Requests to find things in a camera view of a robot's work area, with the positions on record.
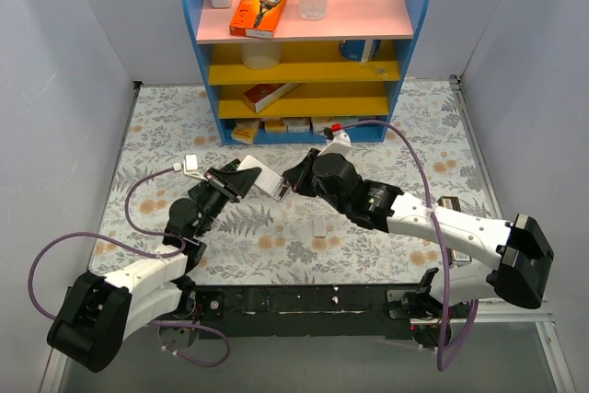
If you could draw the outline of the white remote control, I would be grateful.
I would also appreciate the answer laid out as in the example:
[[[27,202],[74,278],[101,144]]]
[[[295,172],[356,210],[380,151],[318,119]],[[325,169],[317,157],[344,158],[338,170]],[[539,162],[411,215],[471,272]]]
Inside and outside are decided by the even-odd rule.
[[[254,156],[245,156],[237,167],[238,170],[250,168],[259,168],[261,170],[254,185],[276,202],[281,202],[289,191],[289,185],[284,177],[274,172]]]

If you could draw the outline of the white battery cover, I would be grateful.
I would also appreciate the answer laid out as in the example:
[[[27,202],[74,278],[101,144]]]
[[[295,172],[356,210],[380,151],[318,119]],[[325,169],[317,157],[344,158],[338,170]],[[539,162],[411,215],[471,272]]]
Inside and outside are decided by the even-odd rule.
[[[327,227],[326,227],[326,223],[324,220],[320,220],[320,219],[316,219],[313,221],[312,223],[312,233],[313,233],[313,237],[315,238],[320,238],[320,237],[325,237],[327,234]]]

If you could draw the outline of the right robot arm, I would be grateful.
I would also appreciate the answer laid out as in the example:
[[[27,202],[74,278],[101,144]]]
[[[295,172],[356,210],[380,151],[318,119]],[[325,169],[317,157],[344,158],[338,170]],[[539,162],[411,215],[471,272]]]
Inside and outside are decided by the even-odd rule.
[[[554,251],[531,216],[508,221],[443,206],[430,209],[399,187],[363,179],[343,155],[316,149],[283,177],[295,193],[323,199],[361,228],[425,239],[468,255],[471,263],[451,269],[448,277],[435,271],[422,278],[416,304],[427,317],[476,299],[499,297],[526,309],[542,304]]]

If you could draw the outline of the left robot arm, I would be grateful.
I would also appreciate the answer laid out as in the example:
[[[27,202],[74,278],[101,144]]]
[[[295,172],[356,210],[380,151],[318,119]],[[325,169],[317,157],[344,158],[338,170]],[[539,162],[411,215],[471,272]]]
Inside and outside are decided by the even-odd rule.
[[[205,302],[189,277],[206,250],[201,241],[229,202],[240,202],[259,167],[208,169],[186,198],[168,209],[162,243],[134,263],[102,276],[80,275],[68,289],[47,335],[48,344],[88,370],[107,367],[123,341],[164,318],[199,323]]]

